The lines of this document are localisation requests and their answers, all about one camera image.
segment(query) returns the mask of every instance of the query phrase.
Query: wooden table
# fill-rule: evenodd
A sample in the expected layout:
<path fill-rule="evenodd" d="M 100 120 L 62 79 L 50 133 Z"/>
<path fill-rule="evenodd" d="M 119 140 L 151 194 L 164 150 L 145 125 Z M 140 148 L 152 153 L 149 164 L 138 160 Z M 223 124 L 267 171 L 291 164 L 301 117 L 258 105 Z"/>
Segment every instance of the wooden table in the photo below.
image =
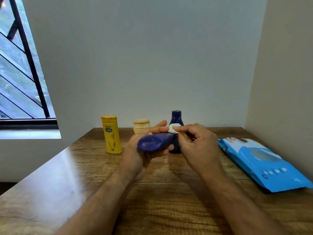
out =
<path fill-rule="evenodd" d="M 251 138 L 242 128 L 210 128 L 219 138 Z M 119 130 L 125 147 L 131 128 Z M 224 169 L 264 210 L 294 234 L 313 234 L 313 193 L 271 194 L 220 151 Z M 108 154 L 103 129 L 94 128 L 0 196 L 0 234 L 53 234 L 93 194 L 123 154 Z M 131 190 L 116 234 L 232 234 L 219 207 L 181 154 L 155 158 Z"/>

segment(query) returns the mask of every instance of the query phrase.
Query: black window frame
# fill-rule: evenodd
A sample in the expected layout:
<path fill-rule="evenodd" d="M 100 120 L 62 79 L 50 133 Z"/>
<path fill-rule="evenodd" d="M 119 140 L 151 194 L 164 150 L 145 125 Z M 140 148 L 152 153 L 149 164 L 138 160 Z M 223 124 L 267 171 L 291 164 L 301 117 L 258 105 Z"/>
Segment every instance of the black window frame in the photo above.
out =
<path fill-rule="evenodd" d="M 3 90 L 0 89 L 0 94 L 3 97 L 5 97 L 7 100 L 9 100 L 11 103 L 13 103 L 15 106 L 17 106 L 20 110 L 22 110 L 23 112 L 25 112 L 27 115 L 29 115 L 31 117 L 31 119 L 13 119 L 11 112 L 7 111 L 5 108 L 0 106 L 0 111 L 2 112 L 2 114 L 7 116 L 7 118 L 0 118 L 0 130 L 58 129 L 58 124 L 57 124 L 56 118 L 50 118 L 48 106 L 47 106 L 47 103 L 45 100 L 44 93 L 43 93 L 42 88 L 41 88 L 41 84 L 40 84 L 40 80 L 39 80 L 39 77 L 37 74 L 36 66 L 35 66 L 33 56 L 32 56 L 28 41 L 27 41 L 27 37 L 26 37 L 26 33 L 25 33 L 25 30 L 24 30 L 24 27 L 22 24 L 22 20 L 21 20 L 19 11 L 18 11 L 17 3 L 15 0 L 9 0 L 9 2 L 11 5 L 11 8 L 12 8 L 15 20 L 13 21 L 13 24 L 12 24 L 7 35 L 5 33 L 2 33 L 1 31 L 0 31 L 0 34 L 5 36 L 5 38 L 7 40 L 9 40 L 12 44 L 14 44 L 20 51 L 25 53 L 25 55 L 27 57 L 28 64 L 29 64 L 29 68 L 31 71 L 31 75 L 27 74 L 27 72 L 25 72 L 23 70 L 23 68 L 21 68 L 17 63 L 15 63 L 13 60 L 11 60 L 10 57 L 6 56 L 6 54 L 2 53 L 2 51 L 0 51 L 0 56 L 3 57 L 4 59 L 6 59 L 11 65 L 13 65 L 22 74 L 24 74 L 25 77 L 31 79 L 35 83 L 35 86 L 36 86 L 36 89 L 38 92 L 38 96 L 39 96 L 39 100 L 34 98 L 31 94 L 28 93 L 27 90 L 25 90 L 23 87 L 21 87 L 19 84 L 17 84 L 14 80 L 12 80 L 10 78 L 10 76 L 7 76 L 6 74 L 4 74 L 2 72 L 0 72 L 0 76 L 3 77 L 6 81 L 8 81 L 11 85 L 13 85 L 16 89 L 21 91 L 25 95 L 25 97 L 28 97 L 33 102 L 35 102 L 37 105 L 42 107 L 44 114 L 45 114 L 45 118 L 44 119 L 35 118 L 35 115 L 33 115 L 31 112 L 27 111 L 23 107 L 22 104 L 20 104 L 16 100 L 14 100 L 14 98 L 5 94 L 5 92 L 3 92 Z M 13 42 L 14 36 L 17 33 L 17 31 L 19 31 L 24 50 L 21 49 L 17 44 L 15 44 Z"/>

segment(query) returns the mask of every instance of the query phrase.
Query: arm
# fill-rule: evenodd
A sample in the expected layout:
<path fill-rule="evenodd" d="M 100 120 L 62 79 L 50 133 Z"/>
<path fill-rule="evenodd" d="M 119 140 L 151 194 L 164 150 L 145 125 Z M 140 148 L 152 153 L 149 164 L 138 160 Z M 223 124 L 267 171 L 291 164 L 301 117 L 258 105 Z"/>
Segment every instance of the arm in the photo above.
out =
<path fill-rule="evenodd" d="M 124 151 L 124 158 L 111 177 L 100 189 L 71 217 L 55 235 L 93 235 L 112 233 L 117 215 L 124 199 L 135 181 L 140 180 L 154 157 L 168 154 L 167 149 L 144 153 L 137 150 L 140 138 L 147 134 L 167 132 L 166 120 L 155 127 L 131 137 Z"/>
<path fill-rule="evenodd" d="M 288 234 L 226 175 L 218 157 L 214 133 L 199 124 L 174 127 L 174 130 L 194 135 L 193 143 L 187 141 L 183 134 L 178 135 L 182 154 L 211 190 L 234 234 Z"/>

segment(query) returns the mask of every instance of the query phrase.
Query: person's right hand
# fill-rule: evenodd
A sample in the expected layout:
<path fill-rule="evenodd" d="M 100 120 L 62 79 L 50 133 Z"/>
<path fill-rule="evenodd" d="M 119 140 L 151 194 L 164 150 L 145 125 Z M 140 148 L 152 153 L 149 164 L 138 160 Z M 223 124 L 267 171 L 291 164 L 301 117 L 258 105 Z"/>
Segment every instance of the person's right hand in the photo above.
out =
<path fill-rule="evenodd" d="M 212 133 L 198 123 L 173 127 L 178 134 L 180 150 L 189 166 L 201 177 L 213 178 L 216 173 L 222 172 L 219 160 L 219 148 L 216 134 Z M 186 139 L 189 133 L 194 137 L 194 142 Z"/>

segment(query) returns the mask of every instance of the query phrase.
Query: person's left arm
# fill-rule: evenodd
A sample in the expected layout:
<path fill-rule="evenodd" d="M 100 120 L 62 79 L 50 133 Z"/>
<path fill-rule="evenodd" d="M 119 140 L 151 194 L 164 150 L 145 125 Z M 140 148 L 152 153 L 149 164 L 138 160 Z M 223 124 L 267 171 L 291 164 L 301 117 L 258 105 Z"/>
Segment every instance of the person's left arm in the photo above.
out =
<path fill-rule="evenodd" d="M 124 151 L 124 157 L 111 177 L 100 189 L 71 217 L 55 235 L 92 235 L 112 233 L 117 215 L 124 199 L 135 181 L 140 180 L 154 157 L 168 154 L 174 146 L 147 153 L 137 149 L 137 142 L 148 134 L 167 132 L 166 120 L 155 127 L 139 132 L 131 137 Z"/>

